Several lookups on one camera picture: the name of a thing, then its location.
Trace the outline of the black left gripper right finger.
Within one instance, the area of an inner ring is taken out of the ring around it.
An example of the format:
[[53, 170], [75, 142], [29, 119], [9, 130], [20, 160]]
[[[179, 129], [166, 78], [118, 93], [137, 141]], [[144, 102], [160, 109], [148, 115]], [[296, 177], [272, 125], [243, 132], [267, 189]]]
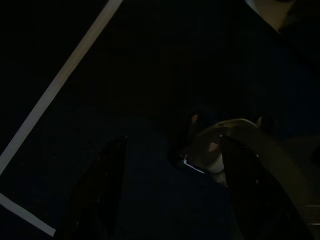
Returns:
[[222, 135], [225, 179], [246, 240], [312, 240], [314, 237], [280, 183], [245, 144]]

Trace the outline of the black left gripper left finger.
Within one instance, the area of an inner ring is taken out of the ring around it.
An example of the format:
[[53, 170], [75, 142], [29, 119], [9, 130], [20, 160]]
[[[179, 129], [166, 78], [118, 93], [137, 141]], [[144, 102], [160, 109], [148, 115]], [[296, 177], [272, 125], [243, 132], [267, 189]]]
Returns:
[[71, 188], [60, 240], [113, 240], [123, 188], [127, 137], [110, 141]]

